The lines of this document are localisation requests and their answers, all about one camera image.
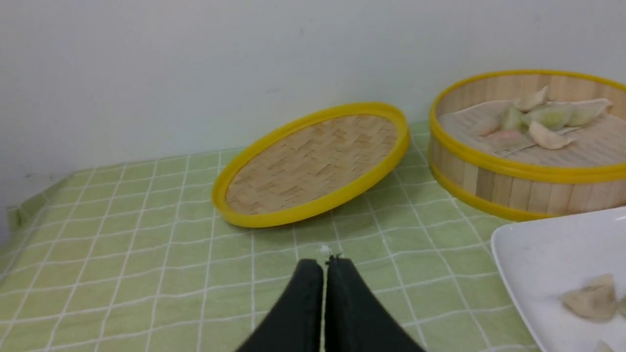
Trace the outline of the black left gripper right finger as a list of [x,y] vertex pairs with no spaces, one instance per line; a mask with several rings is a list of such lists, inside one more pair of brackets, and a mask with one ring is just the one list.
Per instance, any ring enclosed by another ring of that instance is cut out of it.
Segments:
[[423,352],[424,348],[385,310],[351,259],[327,261],[327,352]]

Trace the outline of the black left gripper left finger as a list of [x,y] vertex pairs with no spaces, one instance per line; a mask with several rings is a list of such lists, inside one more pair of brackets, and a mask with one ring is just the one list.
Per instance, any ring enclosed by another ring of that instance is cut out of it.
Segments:
[[317,352],[324,274],[314,259],[301,259],[291,280],[238,352]]

